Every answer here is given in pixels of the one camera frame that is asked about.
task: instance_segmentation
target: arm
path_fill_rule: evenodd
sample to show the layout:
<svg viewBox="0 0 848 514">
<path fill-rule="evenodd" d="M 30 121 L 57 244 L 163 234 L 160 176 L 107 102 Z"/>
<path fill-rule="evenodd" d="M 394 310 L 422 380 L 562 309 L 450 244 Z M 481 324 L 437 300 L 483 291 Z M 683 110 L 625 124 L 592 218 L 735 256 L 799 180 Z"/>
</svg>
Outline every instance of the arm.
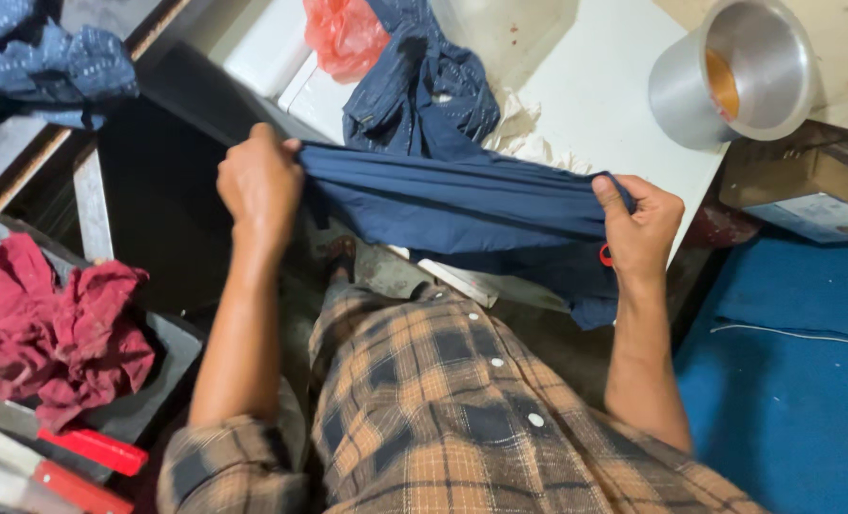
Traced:
<svg viewBox="0 0 848 514">
<path fill-rule="evenodd" d="M 605 407 L 624 423 L 692 451 L 665 311 L 665 267 L 684 211 L 681 198 L 637 177 L 618 177 L 637 200 L 631 216 L 608 178 L 592 189 L 605 209 L 605 231 L 621 296 Z"/>
<path fill-rule="evenodd" d="M 227 152 L 217 190 L 234 217 L 234 250 L 189 412 L 190 425 L 236 415 L 274 424 L 278 412 L 278 268 L 291 237 L 303 170 L 296 140 L 269 125 Z"/>
</svg>

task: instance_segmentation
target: shirt sleeve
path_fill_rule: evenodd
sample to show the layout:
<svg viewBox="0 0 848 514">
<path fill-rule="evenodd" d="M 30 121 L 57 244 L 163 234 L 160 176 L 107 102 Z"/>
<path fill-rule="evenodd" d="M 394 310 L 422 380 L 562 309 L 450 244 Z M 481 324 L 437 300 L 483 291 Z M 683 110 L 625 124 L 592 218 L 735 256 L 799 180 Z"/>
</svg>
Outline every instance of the shirt sleeve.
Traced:
<svg viewBox="0 0 848 514">
<path fill-rule="evenodd" d="M 186 427 L 167 446 L 161 514 L 303 512 L 306 476 L 291 469 L 276 429 L 249 416 Z"/>
</svg>

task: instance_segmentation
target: hand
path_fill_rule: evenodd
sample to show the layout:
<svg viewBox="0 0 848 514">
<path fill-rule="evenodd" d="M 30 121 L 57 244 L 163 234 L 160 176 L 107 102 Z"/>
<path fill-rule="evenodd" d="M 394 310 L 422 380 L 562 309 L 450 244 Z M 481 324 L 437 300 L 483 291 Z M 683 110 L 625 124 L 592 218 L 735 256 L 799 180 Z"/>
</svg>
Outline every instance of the hand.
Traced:
<svg viewBox="0 0 848 514">
<path fill-rule="evenodd" d="M 609 178 L 594 178 L 592 190 L 605 210 L 605 233 L 618 283 L 622 291 L 648 287 L 664 291 L 665 267 L 684 203 L 642 178 L 619 175 L 617 179 L 637 201 L 633 215 Z"/>
<path fill-rule="evenodd" d="M 227 150 L 217 166 L 217 192 L 234 217 L 235 243 L 284 253 L 304 185 L 304 170 L 294 163 L 300 145 L 279 143 L 269 124 L 257 123 L 249 139 Z"/>
</svg>

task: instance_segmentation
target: foot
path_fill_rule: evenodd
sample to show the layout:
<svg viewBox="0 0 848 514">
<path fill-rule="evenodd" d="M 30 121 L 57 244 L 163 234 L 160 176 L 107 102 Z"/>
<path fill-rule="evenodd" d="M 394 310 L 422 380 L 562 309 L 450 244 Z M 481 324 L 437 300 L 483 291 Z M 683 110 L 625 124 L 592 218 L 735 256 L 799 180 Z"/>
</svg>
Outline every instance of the foot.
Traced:
<svg viewBox="0 0 848 514">
<path fill-rule="evenodd" d="M 355 238 L 341 236 L 329 243 L 329 255 L 326 258 L 326 275 L 329 284 L 347 279 L 350 283 L 355 281 Z"/>
</svg>

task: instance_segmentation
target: white cord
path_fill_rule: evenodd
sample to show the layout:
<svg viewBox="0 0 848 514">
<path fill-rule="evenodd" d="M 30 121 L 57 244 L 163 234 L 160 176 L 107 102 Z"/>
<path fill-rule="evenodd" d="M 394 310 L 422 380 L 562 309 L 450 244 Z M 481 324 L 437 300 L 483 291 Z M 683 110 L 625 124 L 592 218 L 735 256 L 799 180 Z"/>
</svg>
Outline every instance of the white cord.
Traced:
<svg viewBox="0 0 848 514">
<path fill-rule="evenodd" d="M 765 331 L 765 332 L 774 332 L 774 333 L 776 333 L 776 334 L 783 334 L 784 336 L 801 337 L 802 339 L 820 339 L 820 340 L 822 340 L 822 341 L 839 341 L 839 342 L 841 342 L 841 343 L 848 343 L 848 339 L 842 339 L 842 338 L 840 338 L 840 337 L 828 337 L 828 336 L 805 336 L 805 335 L 802 335 L 802 334 L 795 334 L 795 333 L 792 333 L 792 332 L 785 332 L 785 331 L 783 331 L 783 330 L 776 330 L 775 328 L 766 328 L 766 327 L 764 327 L 764 326 L 739 325 L 739 324 L 725 325 L 725 326 L 718 326 L 718 327 L 716 327 L 716 328 L 711 328 L 711 329 L 710 329 L 710 334 L 713 334 L 714 332 L 718 332 L 719 330 L 725 330 L 725 329 L 727 329 L 727 328 L 750 328 L 750 329 L 752 329 L 752 330 L 763 330 L 763 331 Z"/>
</svg>

